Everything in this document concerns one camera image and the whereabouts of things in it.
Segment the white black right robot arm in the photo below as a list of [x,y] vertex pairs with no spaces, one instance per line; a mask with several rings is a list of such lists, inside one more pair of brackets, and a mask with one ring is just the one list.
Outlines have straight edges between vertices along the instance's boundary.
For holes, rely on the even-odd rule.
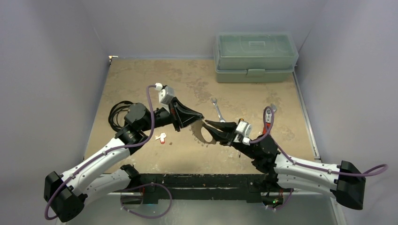
[[252,143],[235,122],[206,120],[203,127],[220,145],[249,157],[252,165],[266,175],[262,181],[266,189],[308,190],[333,197],[347,208],[363,209],[366,179],[353,163],[343,160],[340,164],[323,164],[289,156],[271,135]]

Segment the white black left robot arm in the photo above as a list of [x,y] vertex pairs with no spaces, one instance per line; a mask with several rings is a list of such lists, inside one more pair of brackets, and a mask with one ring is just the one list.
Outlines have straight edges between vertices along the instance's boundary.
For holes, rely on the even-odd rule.
[[61,174],[51,172],[46,176],[45,219],[68,222],[86,205],[111,192],[141,191],[154,186],[151,182],[142,183],[141,174],[132,165],[123,165],[108,175],[103,172],[136,153],[151,139],[156,128],[173,125],[179,132],[203,118],[203,114],[184,106],[176,97],[166,107],[156,110],[142,103],[131,104],[124,117],[125,125],[102,149]]

